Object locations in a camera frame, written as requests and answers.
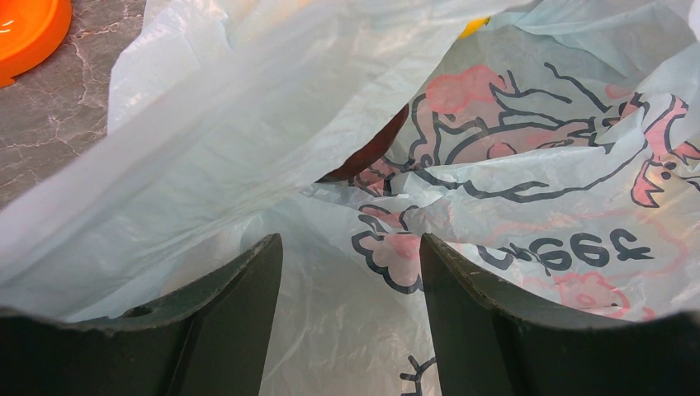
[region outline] brown object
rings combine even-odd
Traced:
[[[408,118],[409,105],[406,105],[399,111],[399,114],[389,121],[389,124],[376,134],[374,139],[370,140],[370,143],[351,155],[341,167],[322,177],[319,182],[330,183],[350,180],[367,169],[389,151],[389,148],[394,143],[394,139],[396,139],[396,135],[399,134],[401,127],[404,126]]]

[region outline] cartoon print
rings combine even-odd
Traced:
[[[629,107],[643,108],[645,115],[649,111],[649,104],[642,102],[642,95],[636,93],[630,100]],[[655,180],[669,180],[671,172],[678,164],[673,157],[685,165],[688,160],[700,160],[700,150],[689,142],[683,142],[673,148],[670,142],[670,132],[674,121],[685,117],[688,112],[688,104],[677,97],[671,97],[669,107],[644,130],[645,146],[651,148],[651,156],[644,161],[641,170],[635,178],[634,187],[631,190],[632,200],[646,208],[658,208],[659,204],[653,195],[664,192]]]
[[[365,205],[360,211],[359,219],[369,225],[371,230],[352,237],[355,251],[365,257],[367,266],[384,277],[392,289],[403,294],[423,290],[420,277],[420,237],[408,231],[404,216],[417,206],[411,206],[401,213],[392,214],[388,210],[374,205]],[[385,221],[399,232],[387,230],[379,219]]]
[[[606,219],[607,222],[615,224],[615,226],[599,235],[580,233],[580,229],[570,228],[571,224],[576,224],[576,227],[578,227],[577,224],[595,222],[597,219]],[[626,229],[626,224],[634,227],[635,233],[642,232],[647,243],[643,243],[634,233]],[[496,242],[504,234],[527,235],[530,240],[517,242],[517,244],[513,240],[506,243],[504,241]],[[585,251],[581,250],[583,246],[581,242],[584,240],[588,241]],[[657,256],[657,253],[652,253],[649,247],[651,241],[654,242],[655,251],[662,251],[660,255]],[[592,243],[598,246],[591,249]],[[494,257],[488,253],[486,248],[504,244],[508,246],[495,249],[505,253],[504,258]],[[535,249],[546,245],[561,249],[554,255],[557,259],[557,263],[554,266],[548,266],[549,263],[545,263],[544,256]],[[513,264],[515,259],[525,262],[538,262],[544,266],[544,274],[547,276],[551,276],[553,271],[568,271],[570,264],[573,263],[573,257],[577,257],[579,261],[585,262],[587,265],[597,267],[607,266],[611,259],[619,262],[653,261],[654,266],[644,266],[643,268],[631,266],[616,275],[611,274],[608,276],[609,281],[624,282],[628,282],[634,277],[653,278],[667,276],[677,271],[688,260],[689,256],[688,245],[684,240],[675,236],[655,216],[649,216],[637,210],[606,210],[598,213],[586,212],[576,215],[559,214],[545,223],[532,221],[508,222],[494,229],[490,236],[480,240],[476,246],[480,252],[481,260],[484,260],[491,266],[496,266],[505,271]],[[588,257],[587,261],[581,258],[592,252],[598,256],[597,259]]]
[[[654,99],[655,107],[667,106],[668,110],[650,119],[650,101],[643,100],[644,96],[639,93],[634,93],[631,100],[607,105],[576,78],[561,74],[552,64],[544,63],[544,67],[551,72],[549,87],[555,92],[521,89],[512,72],[508,71],[504,77],[485,65],[469,68],[459,75],[434,78],[411,106],[411,120],[418,138],[410,145],[408,158],[394,163],[383,157],[350,184],[374,196],[390,196],[388,181],[392,177],[402,172],[415,172],[430,184],[448,189],[464,188],[478,199],[502,197],[524,203],[555,199],[572,191],[587,191],[616,175],[650,147],[653,154],[642,164],[631,189],[631,198],[640,206],[655,208],[658,204],[653,195],[664,191],[661,182],[671,178],[670,171],[678,166],[671,160],[677,158],[685,165],[689,160],[700,160],[700,150],[689,142],[671,147],[673,123],[688,109],[679,98],[667,95]],[[607,85],[604,91],[613,100],[631,95],[627,89],[613,85]],[[598,147],[595,143],[598,130],[613,127],[640,108],[644,110],[644,146],[623,163],[613,164],[614,167],[606,163],[605,169],[600,168],[600,177],[583,186],[568,186],[557,191],[545,181],[531,180],[502,191],[487,191],[471,181],[442,181],[424,171],[436,165],[474,163],[535,149]],[[562,120],[559,114],[578,116]],[[614,144],[600,144],[599,147],[604,149],[605,155],[611,153]],[[694,178],[681,177],[700,191],[700,183],[692,180]]]
[[[630,300],[601,274],[566,274],[554,276],[553,279],[555,284],[548,285],[539,278],[526,278],[521,287],[532,290],[534,286],[534,289],[555,291],[559,296],[556,302],[569,308],[609,318],[631,319],[628,318],[631,313]],[[651,320],[656,316],[655,312],[647,307],[643,307],[641,311],[642,320]]]
[[[597,272],[554,276],[554,282],[567,307],[610,318],[621,318],[630,309],[630,300]]]
[[[400,378],[402,380],[414,383],[415,392],[411,392],[410,394],[401,394],[401,396],[423,396],[423,384],[421,381],[425,372],[428,371],[428,369],[430,369],[431,367],[434,367],[435,358],[433,357],[431,359],[428,359],[428,361],[420,365],[418,361],[416,361],[415,357],[413,355],[410,355],[409,362],[414,368],[415,374],[401,373]]]

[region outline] countertop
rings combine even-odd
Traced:
[[[0,89],[0,208],[106,134],[112,65],[140,33],[145,0],[73,0],[63,44]]]

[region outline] white plastic bag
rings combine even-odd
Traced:
[[[0,214],[0,303],[67,320],[114,315],[158,296],[185,259],[233,258],[188,251],[339,167],[469,20],[519,2],[319,0],[193,70],[182,43],[199,54],[221,48],[216,32],[228,40],[283,2],[231,17],[222,12],[241,2],[171,1],[122,55],[139,60],[144,48],[162,62],[144,55],[128,76],[116,69],[115,84],[143,91],[113,95],[111,106],[160,89],[139,80],[152,73],[177,76],[163,79],[168,91]]]
[[[448,52],[482,15],[462,8],[475,3],[348,1],[339,14],[326,3],[253,39],[256,50],[234,45],[163,85],[146,78],[141,112],[128,95],[112,101],[124,126],[0,214],[3,237],[29,220],[0,242],[0,301],[71,320],[119,314],[281,233],[265,395],[440,394],[425,232],[573,308],[626,320],[700,308],[690,1],[544,0]],[[184,17],[168,7],[134,46]],[[350,27],[369,30],[341,34]],[[280,35],[294,49],[268,41]],[[266,64],[273,53],[286,62]],[[142,59],[132,66],[149,74]],[[351,186],[308,186],[408,101],[382,160]],[[94,191],[72,202],[66,186]]]

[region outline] orange plastic container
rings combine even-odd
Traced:
[[[0,0],[0,88],[48,58],[71,20],[70,0]]]

